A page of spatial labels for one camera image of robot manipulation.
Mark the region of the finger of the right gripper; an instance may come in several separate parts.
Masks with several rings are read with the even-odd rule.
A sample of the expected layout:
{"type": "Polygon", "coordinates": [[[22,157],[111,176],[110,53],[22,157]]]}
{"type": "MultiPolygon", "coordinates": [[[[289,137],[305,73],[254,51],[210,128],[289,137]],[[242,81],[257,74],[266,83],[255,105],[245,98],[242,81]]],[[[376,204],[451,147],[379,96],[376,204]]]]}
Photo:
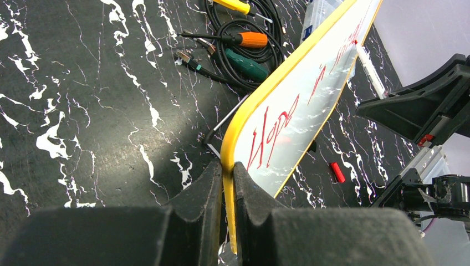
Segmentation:
{"type": "Polygon", "coordinates": [[[469,136],[469,57],[453,55],[429,76],[386,99],[363,101],[357,116],[416,144],[443,144],[469,136]]]}

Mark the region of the yellow framed whiteboard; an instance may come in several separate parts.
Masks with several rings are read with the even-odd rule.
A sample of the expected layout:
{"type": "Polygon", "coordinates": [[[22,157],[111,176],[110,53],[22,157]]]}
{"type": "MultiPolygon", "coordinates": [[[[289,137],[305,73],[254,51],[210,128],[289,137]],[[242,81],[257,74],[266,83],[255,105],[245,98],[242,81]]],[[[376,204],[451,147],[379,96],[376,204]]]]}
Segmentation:
{"type": "Polygon", "coordinates": [[[381,7],[380,1],[344,1],[244,101],[223,138],[220,157],[229,241],[238,253],[234,166],[278,195],[339,101],[381,7]]]}

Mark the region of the red whiteboard marker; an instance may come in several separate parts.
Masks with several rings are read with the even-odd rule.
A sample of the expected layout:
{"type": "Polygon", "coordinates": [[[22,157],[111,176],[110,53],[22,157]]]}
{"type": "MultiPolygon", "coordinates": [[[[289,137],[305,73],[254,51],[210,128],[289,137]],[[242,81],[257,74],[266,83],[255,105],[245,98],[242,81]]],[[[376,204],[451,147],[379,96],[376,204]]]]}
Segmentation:
{"type": "Polygon", "coordinates": [[[380,100],[386,99],[387,98],[387,92],[385,89],[384,84],[380,80],[380,77],[370,59],[369,53],[365,50],[365,48],[357,41],[354,41],[354,45],[356,48],[357,55],[360,59],[360,62],[362,64],[362,67],[369,79],[369,81],[372,84],[372,87],[376,91],[378,97],[380,100]]]}

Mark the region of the red marker cap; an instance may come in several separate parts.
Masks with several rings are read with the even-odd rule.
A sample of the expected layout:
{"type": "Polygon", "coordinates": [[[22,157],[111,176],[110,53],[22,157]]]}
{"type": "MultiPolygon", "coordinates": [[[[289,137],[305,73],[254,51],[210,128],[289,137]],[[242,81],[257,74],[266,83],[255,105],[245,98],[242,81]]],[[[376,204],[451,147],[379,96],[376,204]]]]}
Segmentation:
{"type": "Polygon", "coordinates": [[[337,180],[338,183],[344,183],[345,182],[345,177],[344,177],[344,174],[339,166],[339,164],[337,162],[332,162],[330,164],[330,167],[334,173],[334,176],[337,180]]]}

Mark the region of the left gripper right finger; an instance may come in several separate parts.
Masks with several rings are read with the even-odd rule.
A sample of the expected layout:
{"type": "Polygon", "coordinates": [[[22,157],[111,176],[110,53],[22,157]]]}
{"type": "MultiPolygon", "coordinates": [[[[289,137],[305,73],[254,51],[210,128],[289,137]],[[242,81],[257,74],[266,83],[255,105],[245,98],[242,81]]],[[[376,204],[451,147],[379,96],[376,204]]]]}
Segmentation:
{"type": "Polygon", "coordinates": [[[242,163],[236,186],[240,265],[434,265],[416,227],[390,208],[297,208],[257,185],[242,163]]]}

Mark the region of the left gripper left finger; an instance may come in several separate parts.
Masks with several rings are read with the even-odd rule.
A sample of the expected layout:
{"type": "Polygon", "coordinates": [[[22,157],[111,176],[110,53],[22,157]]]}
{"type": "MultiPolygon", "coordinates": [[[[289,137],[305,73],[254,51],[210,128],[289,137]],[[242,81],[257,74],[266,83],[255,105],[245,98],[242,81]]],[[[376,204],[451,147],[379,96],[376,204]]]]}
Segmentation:
{"type": "Polygon", "coordinates": [[[155,207],[50,209],[24,224],[2,265],[216,265],[222,166],[155,207]]]}

